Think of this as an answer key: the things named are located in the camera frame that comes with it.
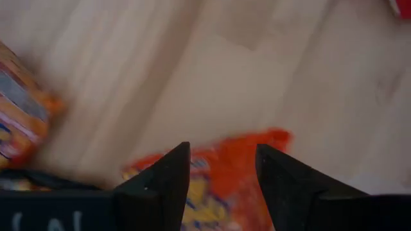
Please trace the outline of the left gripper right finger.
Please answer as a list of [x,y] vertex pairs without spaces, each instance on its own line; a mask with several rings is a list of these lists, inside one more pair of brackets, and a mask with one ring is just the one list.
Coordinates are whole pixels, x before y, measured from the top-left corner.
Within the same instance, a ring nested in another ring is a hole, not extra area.
[[343,231],[347,212],[331,203],[367,195],[267,144],[256,175],[275,231]]

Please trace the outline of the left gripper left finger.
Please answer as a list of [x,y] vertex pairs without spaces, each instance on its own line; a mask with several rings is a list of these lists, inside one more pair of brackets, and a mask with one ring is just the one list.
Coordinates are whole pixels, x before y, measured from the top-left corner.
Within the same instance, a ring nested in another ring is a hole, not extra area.
[[189,188],[190,143],[114,189],[118,231],[180,231]]

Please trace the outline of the orange Maruchan ramen packet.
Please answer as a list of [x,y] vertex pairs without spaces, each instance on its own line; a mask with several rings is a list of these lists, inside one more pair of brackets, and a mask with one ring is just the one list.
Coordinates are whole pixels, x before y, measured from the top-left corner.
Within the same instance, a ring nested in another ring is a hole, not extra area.
[[256,149],[286,152],[293,135],[269,128],[190,147],[184,209],[170,225],[155,222],[133,231],[275,231],[256,175]]
[[20,167],[48,136],[63,101],[0,41],[0,169]]

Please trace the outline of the red yellow Maruchan ramen packet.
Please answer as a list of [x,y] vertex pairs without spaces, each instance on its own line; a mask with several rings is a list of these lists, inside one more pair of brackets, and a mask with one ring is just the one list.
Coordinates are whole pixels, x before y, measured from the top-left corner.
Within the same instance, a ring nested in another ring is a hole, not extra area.
[[397,18],[411,20],[411,0],[388,0],[388,2]]

